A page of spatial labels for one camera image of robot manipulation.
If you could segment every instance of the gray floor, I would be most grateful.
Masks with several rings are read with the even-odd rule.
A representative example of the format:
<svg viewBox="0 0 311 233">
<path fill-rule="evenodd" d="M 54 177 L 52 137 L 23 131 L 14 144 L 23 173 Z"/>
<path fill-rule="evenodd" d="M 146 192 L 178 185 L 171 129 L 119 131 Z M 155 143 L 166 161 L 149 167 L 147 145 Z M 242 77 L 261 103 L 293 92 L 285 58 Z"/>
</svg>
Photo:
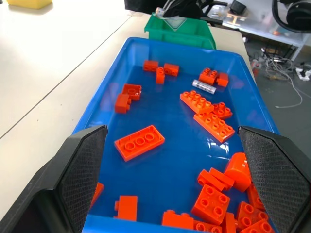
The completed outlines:
<svg viewBox="0 0 311 233">
<path fill-rule="evenodd" d="M 245 44 L 250 55 L 259 52 L 263 43 L 250 41 Z M 310 61 L 311 55 L 301 53 L 295 62 Z M 294 85 L 311 96 L 311 81 L 301 81 L 293 75 Z M 280 131 L 280 134 L 290 138 L 306 155 L 311 158 L 311 99 L 302 95 L 301 105 L 293 108 L 278 109 L 275 106 L 293 105 L 300 102 L 290 83 L 285 81 L 271 81 L 265 77 L 265 72 L 259 72 L 256 77 L 257 87 L 261 96 Z"/>
</svg>

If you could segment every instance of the green plastic bin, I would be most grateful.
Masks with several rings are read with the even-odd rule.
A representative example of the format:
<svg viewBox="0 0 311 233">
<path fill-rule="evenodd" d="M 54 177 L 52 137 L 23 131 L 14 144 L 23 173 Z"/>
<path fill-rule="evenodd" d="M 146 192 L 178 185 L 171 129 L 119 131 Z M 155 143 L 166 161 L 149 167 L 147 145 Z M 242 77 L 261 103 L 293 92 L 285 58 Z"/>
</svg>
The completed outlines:
<svg viewBox="0 0 311 233">
<path fill-rule="evenodd" d="M 149 32 L 149 39 L 192 45 L 210 50 L 216 49 L 216 44 L 208 25 L 202 20 L 187 18 L 175 32 L 166 22 L 151 15 L 144 30 Z"/>
</svg>

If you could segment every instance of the yellow object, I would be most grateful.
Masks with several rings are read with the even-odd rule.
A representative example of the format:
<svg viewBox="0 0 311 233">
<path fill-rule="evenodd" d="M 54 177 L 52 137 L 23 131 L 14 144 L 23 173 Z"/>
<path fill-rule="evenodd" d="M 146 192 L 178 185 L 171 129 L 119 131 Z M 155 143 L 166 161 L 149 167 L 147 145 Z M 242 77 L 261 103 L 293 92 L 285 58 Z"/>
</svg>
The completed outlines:
<svg viewBox="0 0 311 233">
<path fill-rule="evenodd" d="M 52 3 L 52 0 L 7 0 L 9 5 L 40 9 Z"/>
</svg>

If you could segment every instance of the silver metal cylinder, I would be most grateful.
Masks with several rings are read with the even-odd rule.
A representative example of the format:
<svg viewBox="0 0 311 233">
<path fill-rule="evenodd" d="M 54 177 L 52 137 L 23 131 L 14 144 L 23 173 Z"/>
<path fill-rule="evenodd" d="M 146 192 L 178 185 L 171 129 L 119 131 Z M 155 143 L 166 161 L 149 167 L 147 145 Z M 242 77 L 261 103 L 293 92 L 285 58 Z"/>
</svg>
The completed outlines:
<svg viewBox="0 0 311 233">
<path fill-rule="evenodd" d="M 208 93 L 211 93 L 211 94 L 214 94 L 215 91 L 216 91 L 215 87 L 213 87 L 211 85 L 208 85 L 206 83 L 200 82 L 199 80 L 196 80 L 196 79 L 193 80 L 192 86 L 195 86 L 195 87 L 197 87 L 197 88 L 199 88 L 201 90 L 204 90 L 204 91 L 206 91 Z"/>
</svg>

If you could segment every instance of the orange lego brick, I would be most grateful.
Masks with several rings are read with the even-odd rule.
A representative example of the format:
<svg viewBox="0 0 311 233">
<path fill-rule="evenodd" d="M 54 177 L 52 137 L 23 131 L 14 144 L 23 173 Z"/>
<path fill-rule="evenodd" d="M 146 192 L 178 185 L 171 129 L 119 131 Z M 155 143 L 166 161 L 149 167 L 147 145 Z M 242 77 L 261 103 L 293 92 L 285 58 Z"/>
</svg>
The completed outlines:
<svg viewBox="0 0 311 233">
<path fill-rule="evenodd" d="M 247 196 L 248 196 L 248 201 L 249 203 L 254 206 L 255 208 L 265 211 L 266 209 L 264 208 L 264 205 L 258 196 L 258 193 L 256 191 L 256 188 L 253 183 L 248 187 L 246 190 Z"/>
<path fill-rule="evenodd" d="M 205 184 L 211 185 L 220 192 L 225 187 L 219 180 L 217 180 L 215 177 L 209 174 L 209 172 L 206 171 L 205 169 L 203 169 L 203 171 L 200 172 L 198 182 L 201 186 L 204 186 Z"/>
<path fill-rule="evenodd" d="M 156 69 L 156 84 L 164 84 L 165 75 L 163 67 L 158 67 Z"/>
<path fill-rule="evenodd" d="M 132 133 L 115 141 L 115 147 L 127 162 L 163 144 L 165 138 L 153 126 Z"/>
<path fill-rule="evenodd" d="M 193 221 L 193 230 L 210 233 L 222 233 L 222 228 L 216 225 L 208 224 L 200 221 Z"/>
<path fill-rule="evenodd" d="M 231 126 L 213 113 L 196 114 L 193 118 L 220 142 L 226 141 L 235 133 Z"/>
<path fill-rule="evenodd" d="M 137 196 L 120 196 L 120 199 L 115 202 L 115 211 L 118 211 L 118 216 L 114 218 L 136 222 L 137 201 Z"/>
<path fill-rule="evenodd" d="M 104 190 L 104 185 L 102 183 L 97 182 L 96 190 L 95 190 L 90 208 L 92 208 L 92 206 L 94 205 L 94 203 L 96 202 L 100 194 L 103 192 L 103 190 Z"/>
<path fill-rule="evenodd" d="M 247 204 L 245 201 L 242 201 L 238 207 L 237 219 L 238 230 L 240 231 L 262 219 L 268 221 L 269 216 L 265 212 L 254 208 L 250 204 Z"/>
<path fill-rule="evenodd" d="M 229 76 L 227 73 L 219 73 L 218 79 L 216 80 L 218 86 L 227 87 L 229 83 Z"/>
<path fill-rule="evenodd" d="M 130 104 L 131 104 L 130 96 L 127 94 L 119 94 L 117 96 L 116 102 L 115 102 L 115 112 L 116 113 L 126 113 L 128 110 L 130 110 Z"/>
<path fill-rule="evenodd" d="M 164 72 L 168 75 L 177 76 L 179 71 L 179 66 L 171 65 L 171 64 L 164 64 Z"/>
<path fill-rule="evenodd" d="M 271 225 L 265 220 L 261 220 L 248 228 L 240 231 L 240 233 L 275 233 Z"/>
<path fill-rule="evenodd" d="M 199 81 L 213 86 L 216 78 L 217 78 L 217 71 L 215 70 L 211 71 L 210 68 L 206 68 L 200 74 Z"/>
<path fill-rule="evenodd" d="M 133 84 L 125 84 L 122 91 L 122 94 L 128 94 L 131 100 L 139 100 L 140 93 L 141 93 L 141 86 Z"/>
<path fill-rule="evenodd" d="M 205 184 L 191 213 L 219 226 L 223 222 L 229 202 L 229 197 Z"/>
<path fill-rule="evenodd" d="M 214 110 L 211 102 L 197 94 L 196 91 L 185 91 L 180 94 L 180 99 L 188 105 L 195 113 L 210 113 Z"/>
<path fill-rule="evenodd" d="M 233 184 L 234 184 L 234 180 L 231 179 L 230 177 L 227 177 L 226 175 L 224 175 L 222 172 L 214 169 L 214 168 L 210 168 L 209 173 L 215 177 L 217 180 L 219 180 L 222 184 L 224 184 L 224 190 L 228 191 L 232 188 Z"/>
<path fill-rule="evenodd" d="M 231 109 L 226 107 L 225 103 L 220 102 L 213 105 L 214 105 L 213 113 L 216 114 L 219 119 L 225 120 L 232 117 Z"/>
<path fill-rule="evenodd" d="M 236 189 L 245 192 L 251 185 L 251 174 L 244 153 L 235 153 L 229 161 L 224 174 L 234 180 Z"/>
<path fill-rule="evenodd" d="M 156 69 L 159 66 L 159 62 L 155 61 L 144 61 L 144 65 L 142 66 L 142 69 L 145 71 L 152 71 L 156 72 Z"/>
<path fill-rule="evenodd" d="M 223 233 L 237 233 L 234 214 L 227 212 L 222 223 Z"/>
<path fill-rule="evenodd" d="M 187 213 L 178 215 L 174 210 L 167 210 L 163 214 L 162 226 L 193 230 L 193 218 Z"/>
</svg>

